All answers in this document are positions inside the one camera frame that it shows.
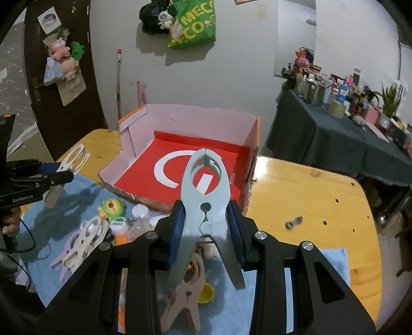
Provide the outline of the person left hand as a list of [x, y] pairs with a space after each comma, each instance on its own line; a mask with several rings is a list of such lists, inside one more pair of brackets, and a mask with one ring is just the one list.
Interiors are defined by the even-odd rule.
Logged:
[[10, 209], [10, 211], [4, 216], [4, 226], [1, 229], [3, 235], [16, 237], [19, 234], [21, 213], [21, 208], [15, 207]]

